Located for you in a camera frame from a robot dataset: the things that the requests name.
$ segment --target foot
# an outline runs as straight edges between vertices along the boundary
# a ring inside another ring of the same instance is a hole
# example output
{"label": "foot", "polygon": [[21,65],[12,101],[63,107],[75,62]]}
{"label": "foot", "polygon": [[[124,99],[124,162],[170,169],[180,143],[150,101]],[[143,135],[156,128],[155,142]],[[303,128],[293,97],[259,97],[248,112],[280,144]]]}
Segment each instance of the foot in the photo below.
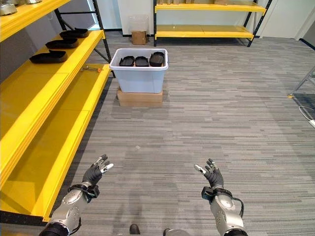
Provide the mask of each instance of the foot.
{"label": "foot", "polygon": [[131,235],[139,235],[140,234],[139,227],[136,224],[130,225],[129,233]]}

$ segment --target robotic arm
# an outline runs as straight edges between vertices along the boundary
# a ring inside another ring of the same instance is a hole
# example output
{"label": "robotic arm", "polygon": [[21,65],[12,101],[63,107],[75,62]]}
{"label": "robotic arm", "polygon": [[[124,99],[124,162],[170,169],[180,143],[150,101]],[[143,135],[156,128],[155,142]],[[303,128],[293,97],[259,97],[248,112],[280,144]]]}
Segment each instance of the robotic arm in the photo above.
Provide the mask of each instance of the robotic arm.
{"label": "robotic arm", "polygon": [[68,189],[69,193],[39,236],[68,236],[79,230],[82,211],[91,199],[99,195],[98,181],[114,166],[107,159],[106,155],[102,155],[85,172],[82,183]]}
{"label": "robotic arm", "polygon": [[[223,187],[223,177],[215,162],[211,159],[207,161],[209,166],[206,170],[198,165],[194,168],[202,173],[209,181],[210,187],[204,187],[202,198],[210,203],[210,209],[216,219],[217,230],[221,236],[248,236],[244,231],[243,213],[244,204],[240,199],[234,198],[232,193]],[[236,212],[233,200],[240,201],[242,204],[241,212]]]}

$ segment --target metal stand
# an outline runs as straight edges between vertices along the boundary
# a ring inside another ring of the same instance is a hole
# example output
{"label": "metal stand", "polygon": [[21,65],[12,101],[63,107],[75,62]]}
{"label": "metal stand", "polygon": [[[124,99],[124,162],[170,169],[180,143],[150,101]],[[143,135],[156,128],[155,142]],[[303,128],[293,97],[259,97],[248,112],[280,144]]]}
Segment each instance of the metal stand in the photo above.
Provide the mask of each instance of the metal stand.
{"label": "metal stand", "polygon": [[[256,36],[258,30],[259,30],[259,27],[260,27],[260,25],[261,25],[263,19],[265,18],[265,15],[267,14],[267,11],[268,11],[268,9],[269,9],[269,7],[270,7],[271,2],[272,2],[272,0],[269,0],[269,1],[268,1],[267,5],[266,5],[266,7],[265,7],[265,8],[266,8],[266,12],[265,12],[265,14],[264,14],[263,16],[260,17],[260,20],[259,20],[257,26],[255,27],[254,31],[253,31],[254,37],[252,38],[252,40],[249,40],[249,43],[248,43],[247,47],[250,47],[250,46],[251,46],[251,44],[252,44],[252,42],[253,42],[253,40],[254,40],[254,38],[255,38],[255,36]],[[156,13],[156,5],[157,5],[157,0],[153,0],[154,46],[155,46],[155,47],[157,46],[157,38],[156,38],[156,33],[157,33],[157,13]],[[247,26],[247,23],[248,23],[248,21],[249,21],[251,15],[252,15],[252,12],[249,12],[248,15],[247,15],[247,17],[246,17],[246,20],[245,20],[245,22],[244,22],[244,25],[243,25],[244,27]]]}
{"label": "metal stand", "polygon": [[315,66],[312,68],[312,70],[309,71],[309,73],[307,73],[307,75],[304,77],[303,80],[301,80],[299,82],[299,84],[294,88],[294,90],[292,91],[292,93],[290,93],[288,95],[288,98],[293,98],[295,92],[297,92],[297,90],[306,82],[306,81],[310,81],[313,85],[315,85]]}
{"label": "metal stand", "polygon": [[[58,9],[55,10],[55,14],[56,14],[56,17],[59,21],[59,24],[61,26],[61,28],[63,30],[66,30],[66,26],[71,29],[71,30],[74,30],[73,27],[71,27],[63,18],[62,18],[62,15],[69,15],[69,14],[96,14],[96,17],[97,17],[97,21],[98,21],[98,25],[99,25],[99,28],[101,30],[104,31],[104,35],[105,35],[105,29],[103,27],[103,23],[102,23],[102,20],[100,18],[100,13],[99,13],[99,8],[98,8],[98,5],[97,5],[97,1],[96,0],[93,0],[93,6],[94,6],[94,11],[81,11],[81,12],[59,12]],[[104,47],[106,49],[106,53],[107,53],[107,57],[105,57],[99,50],[97,49],[94,49],[95,52],[97,52],[105,61],[107,61],[108,63],[110,63],[110,61],[112,60],[112,57],[110,55],[110,52],[109,52],[109,48],[108,48],[108,44],[107,44],[107,40],[106,38],[103,39],[103,44],[104,44]]]}

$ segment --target black metal shelf frame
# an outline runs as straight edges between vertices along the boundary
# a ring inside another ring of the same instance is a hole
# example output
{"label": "black metal shelf frame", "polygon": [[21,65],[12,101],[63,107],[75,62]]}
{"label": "black metal shelf frame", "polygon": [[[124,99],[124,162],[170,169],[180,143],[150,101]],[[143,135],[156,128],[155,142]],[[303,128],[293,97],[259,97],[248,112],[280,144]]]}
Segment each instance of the black metal shelf frame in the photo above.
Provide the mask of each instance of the black metal shelf frame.
{"label": "black metal shelf frame", "polygon": [[[74,28],[69,25],[63,18],[62,18],[62,15],[70,15],[70,14],[96,14],[96,18],[97,18],[97,22],[98,22],[98,25],[99,25],[99,28],[100,30],[104,31],[104,35],[105,35],[105,29],[103,27],[103,23],[102,23],[102,19],[100,17],[100,13],[99,13],[99,8],[98,8],[98,5],[97,5],[97,0],[92,0],[93,2],[93,6],[94,6],[94,11],[80,11],[80,12],[59,12],[58,8],[55,10],[55,14],[56,14],[56,17],[59,21],[59,24],[61,26],[61,28],[63,30],[67,30],[66,27],[68,27],[69,29],[71,30],[74,30]],[[107,61],[108,63],[110,63],[110,61],[112,60],[112,57],[110,55],[110,52],[109,52],[109,48],[108,48],[108,44],[107,44],[107,40],[106,38],[103,39],[103,44],[104,44],[104,47],[106,49],[106,53],[107,53],[107,57],[105,57],[99,50],[97,50],[96,48],[94,48],[94,51],[97,52],[97,54],[99,54],[105,61]]]}
{"label": "black metal shelf frame", "polygon": [[[269,7],[270,7],[271,2],[272,2],[272,0],[268,0],[268,3],[267,3],[267,5],[266,5],[266,7],[265,7],[265,8],[266,8],[266,12],[265,12],[264,15],[262,15],[262,16],[260,17],[260,20],[259,20],[257,26],[255,27],[254,31],[253,31],[254,37],[252,38],[252,40],[249,40],[249,43],[248,43],[247,47],[250,47],[250,46],[251,46],[251,44],[252,44],[254,38],[256,37],[256,34],[257,34],[257,32],[258,32],[258,30],[259,30],[259,28],[260,28],[260,26],[261,26],[262,21],[264,20],[266,14],[267,14],[267,12],[268,12],[268,9],[269,9]],[[157,13],[156,13],[156,11],[155,11],[156,5],[157,5],[157,0],[153,0],[154,46],[155,46],[155,47],[157,46],[157,40],[156,40],[156,33],[157,33]],[[245,20],[245,22],[244,22],[244,27],[247,26],[247,23],[248,23],[248,21],[249,21],[251,15],[252,15],[252,12],[249,12],[249,13],[247,14],[246,20]]]}

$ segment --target metal rod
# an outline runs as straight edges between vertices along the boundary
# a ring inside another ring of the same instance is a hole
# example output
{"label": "metal rod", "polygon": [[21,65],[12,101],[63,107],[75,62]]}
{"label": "metal rod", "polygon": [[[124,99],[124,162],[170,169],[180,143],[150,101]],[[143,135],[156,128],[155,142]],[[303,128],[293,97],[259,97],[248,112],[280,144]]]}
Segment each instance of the metal rod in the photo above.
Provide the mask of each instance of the metal rod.
{"label": "metal rod", "polygon": [[55,12],[55,14],[56,14],[56,16],[57,16],[57,19],[58,19],[58,21],[59,21],[59,24],[60,24],[60,26],[61,26],[61,29],[62,29],[62,30],[67,30],[67,28],[65,27],[65,24],[64,24],[64,22],[63,22],[63,19],[62,19],[61,15],[60,15],[60,12],[59,12],[58,8],[55,9],[54,12]]}
{"label": "metal rod", "polygon": [[80,12],[60,12],[61,15],[70,15],[70,14],[93,14],[95,11],[80,11]]}
{"label": "metal rod", "polygon": [[250,11],[250,12],[247,14],[246,20],[245,20],[245,22],[244,22],[244,24],[243,24],[244,27],[247,26],[248,20],[250,19],[251,15],[252,15],[252,12]]}
{"label": "metal rod", "polygon": [[252,31],[253,32],[255,31],[255,28],[256,28],[256,20],[257,20],[257,12],[254,13],[254,24],[252,26]]}
{"label": "metal rod", "polygon": [[62,21],[66,26],[68,26],[69,29],[74,30],[74,28],[71,27],[71,25],[69,25],[64,19],[61,19],[61,21]]}
{"label": "metal rod", "polygon": [[259,27],[260,27],[262,21],[264,20],[265,16],[267,15],[267,12],[268,12],[268,9],[270,7],[271,2],[272,2],[272,0],[268,1],[267,5],[266,5],[266,12],[265,12],[265,14],[263,16],[260,17],[260,20],[259,20],[259,22],[257,24],[257,27],[256,27],[255,31],[253,32],[254,37],[252,38],[252,40],[247,45],[248,48],[251,46],[251,44],[252,44],[252,42],[253,42],[253,40],[254,40],[258,30],[259,30]]}
{"label": "metal rod", "polygon": [[247,26],[248,20],[250,19],[251,15],[252,15],[252,12],[250,11],[250,12],[248,13],[247,18],[246,18],[246,20],[245,20],[245,23],[244,23],[244,25],[243,25],[244,27]]}
{"label": "metal rod", "polygon": [[156,13],[156,5],[157,5],[157,0],[153,0],[153,25],[154,25],[154,47],[157,46],[157,40],[156,40],[156,33],[157,33],[157,13]]}
{"label": "metal rod", "polygon": [[[94,6],[94,9],[95,9],[95,12],[96,12],[98,25],[99,25],[100,29],[104,31],[104,35],[105,35],[105,29],[103,27],[103,23],[102,23],[102,20],[100,18],[100,13],[99,13],[99,8],[98,8],[98,5],[97,5],[97,1],[93,0],[92,2],[93,2],[93,6]],[[106,38],[103,39],[103,43],[104,43],[104,46],[105,46],[105,49],[106,49],[107,57],[108,57],[109,62],[110,62],[112,60],[112,57],[110,56],[110,51],[109,51],[109,48],[108,48],[108,44],[107,44]]]}
{"label": "metal rod", "polygon": [[308,79],[313,83],[314,81],[312,81],[311,77],[312,77],[314,71],[315,71],[315,66],[306,74],[306,76],[303,78],[303,80],[301,80],[298,83],[298,85],[294,88],[294,90],[292,91],[292,93],[290,93],[290,95],[293,95]]}
{"label": "metal rod", "polygon": [[105,61],[107,61],[108,63],[110,63],[110,60],[107,59],[99,50],[97,50],[96,48],[94,48],[94,51],[96,51],[102,58],[104,58]]}

